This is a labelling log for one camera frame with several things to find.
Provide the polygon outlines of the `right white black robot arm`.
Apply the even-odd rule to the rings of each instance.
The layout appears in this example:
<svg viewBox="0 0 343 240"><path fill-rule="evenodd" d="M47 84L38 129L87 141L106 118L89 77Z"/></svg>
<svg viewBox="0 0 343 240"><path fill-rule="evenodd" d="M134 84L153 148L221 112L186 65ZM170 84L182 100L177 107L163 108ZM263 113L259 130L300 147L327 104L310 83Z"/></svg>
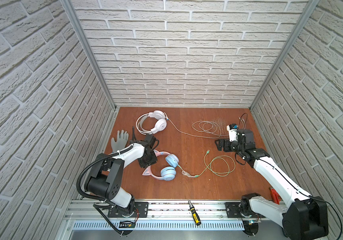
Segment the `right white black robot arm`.
<svg viewBox="0 0 343 240"><path fill-rule="evenodd" d="M240 214L260 214L283 228L292 240L314 240L328 235L328 212L321 197L313 197L284 173L264 149L256 148L253 132L236 124L227 126L228 139L215 141L217 149L234 152L260 173L277 191L284 206L257 193L242 196Z"/></svg>

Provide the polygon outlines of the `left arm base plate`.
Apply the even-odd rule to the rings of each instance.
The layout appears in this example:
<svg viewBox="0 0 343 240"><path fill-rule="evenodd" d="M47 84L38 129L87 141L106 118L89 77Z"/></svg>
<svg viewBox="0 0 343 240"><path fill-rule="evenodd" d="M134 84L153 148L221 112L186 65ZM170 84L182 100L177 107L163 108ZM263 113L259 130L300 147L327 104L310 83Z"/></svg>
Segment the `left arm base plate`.
<svg viewBox="0 0 343 240"><path fill-rule="evenodd" d="M109 218L135 218L139 215L139 218L146 218L149 208L149 202L133 202L128 205L127 208L113 207L108 212Z"/></svg>

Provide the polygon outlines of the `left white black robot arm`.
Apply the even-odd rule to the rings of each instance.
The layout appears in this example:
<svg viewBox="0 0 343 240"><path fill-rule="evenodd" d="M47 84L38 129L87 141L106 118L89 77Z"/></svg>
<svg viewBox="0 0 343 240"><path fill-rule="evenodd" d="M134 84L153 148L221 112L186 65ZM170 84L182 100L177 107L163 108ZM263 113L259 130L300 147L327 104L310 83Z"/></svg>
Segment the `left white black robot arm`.
<svg viewBox="0 0 343 240"><path fill-rule="evenodd" d="M147 134L144 140L133 138L128 147L115 153L99 154L78 176L78 193L85 198L116 206L123 215L132 214L135 199L121 187L123 170L136 160L144 169L155 164L157 157L154 150L158 145L159 140Z"/></svg>

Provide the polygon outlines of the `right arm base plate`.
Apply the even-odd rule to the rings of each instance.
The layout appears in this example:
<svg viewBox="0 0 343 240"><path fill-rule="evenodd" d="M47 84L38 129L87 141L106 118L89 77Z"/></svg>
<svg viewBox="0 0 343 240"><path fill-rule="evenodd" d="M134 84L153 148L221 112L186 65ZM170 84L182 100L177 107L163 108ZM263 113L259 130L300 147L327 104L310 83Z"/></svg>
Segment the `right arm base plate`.
<svg viewBox="0 0 343 240"><path fill-rule="evenodd" d="M228 218L265 218L265 216L251 211L244 201L225 202L225 210Z"/></svg>

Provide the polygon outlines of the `pink blue cat-ear headphones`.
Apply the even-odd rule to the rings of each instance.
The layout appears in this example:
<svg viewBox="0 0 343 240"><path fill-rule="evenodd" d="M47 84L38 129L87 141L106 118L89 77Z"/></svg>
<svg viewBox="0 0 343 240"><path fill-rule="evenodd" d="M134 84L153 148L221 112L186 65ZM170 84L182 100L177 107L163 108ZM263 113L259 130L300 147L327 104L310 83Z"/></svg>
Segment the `pink blue cat-ear headphones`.
<svg viewBox="0 0 343 240"><path fill-rule="evenodd" d="M176 177L176 168L179 166L179 159L175 154L171 154L165 151L158 151L154 150L156 157L163 156L165 161L167 162L167 166L160 169L160 173L157 176L152 172L151 166L147 167L142 175L143 176L150 176L157 180L162 181L172 181Z"/></svg>

